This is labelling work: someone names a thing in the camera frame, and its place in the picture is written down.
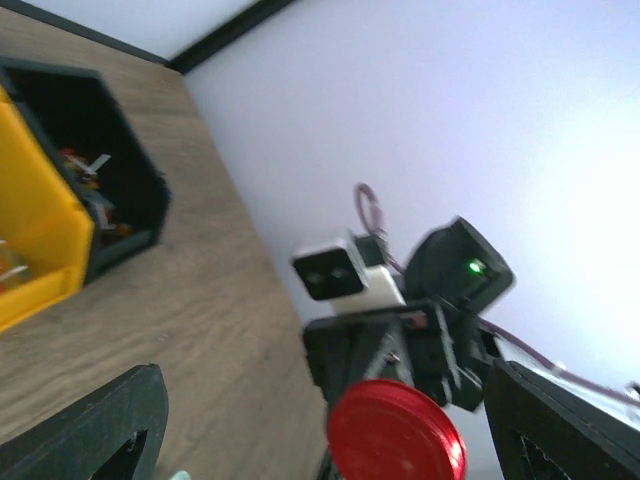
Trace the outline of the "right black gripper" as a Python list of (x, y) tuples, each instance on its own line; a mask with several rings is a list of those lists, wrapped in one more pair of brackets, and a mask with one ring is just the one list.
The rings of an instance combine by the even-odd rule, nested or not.
[(500, 357), (496, 335), (482, 319), (429, 300), (313, 320), (302, 341), (327, 412), (349, 387), (376, 378), (414, 387), (441, 407), (473, 412)]

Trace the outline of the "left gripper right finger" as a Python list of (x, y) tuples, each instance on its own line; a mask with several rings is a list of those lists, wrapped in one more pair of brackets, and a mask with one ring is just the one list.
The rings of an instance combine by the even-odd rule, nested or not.
[(494, 362), (484, 405), (506, 479), (637, 479), (639, 430), (513, 362)]

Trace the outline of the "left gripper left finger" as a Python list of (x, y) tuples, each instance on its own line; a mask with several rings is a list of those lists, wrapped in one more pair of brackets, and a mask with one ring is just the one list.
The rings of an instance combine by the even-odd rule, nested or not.
[(157, 364), (137, 365), (1, 445), (3, 479), (153, 479), (169, 414)]

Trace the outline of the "clear plastic jar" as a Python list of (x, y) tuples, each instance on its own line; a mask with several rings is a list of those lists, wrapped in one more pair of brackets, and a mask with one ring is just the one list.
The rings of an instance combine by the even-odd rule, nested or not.
[(169, 480), (191, 480), (191, 475), (187, 471), (181, 470), (173, 474)]

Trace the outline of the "red jar lid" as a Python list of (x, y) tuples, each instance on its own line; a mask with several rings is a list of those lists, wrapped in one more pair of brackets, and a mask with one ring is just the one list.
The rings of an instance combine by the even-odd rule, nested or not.
[(467, 452), (447, 414), (390, 379), (349, 387), (328, 417), (328, 447), (346, 479), (464, 479)]

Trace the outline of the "orange candy bin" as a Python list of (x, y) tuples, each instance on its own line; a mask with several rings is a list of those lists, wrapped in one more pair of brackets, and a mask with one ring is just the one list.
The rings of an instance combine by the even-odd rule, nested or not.
[(1, 329), (76, 294), (93, 226), (6, 90), (1, 91)]

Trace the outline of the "black candy bin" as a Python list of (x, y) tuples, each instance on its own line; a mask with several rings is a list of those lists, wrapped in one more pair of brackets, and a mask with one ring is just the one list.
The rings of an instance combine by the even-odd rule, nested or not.
[(4, 57), (1, 85), (90, 218), (85, 283), (156, 245), (171, 193), (102, 75)]

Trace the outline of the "black enclosure frame post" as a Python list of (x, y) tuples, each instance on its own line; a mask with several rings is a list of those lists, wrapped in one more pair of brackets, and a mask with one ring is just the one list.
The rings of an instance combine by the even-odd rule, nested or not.
[(291, 1), (31, 0), (1, 7), (187, 74)]

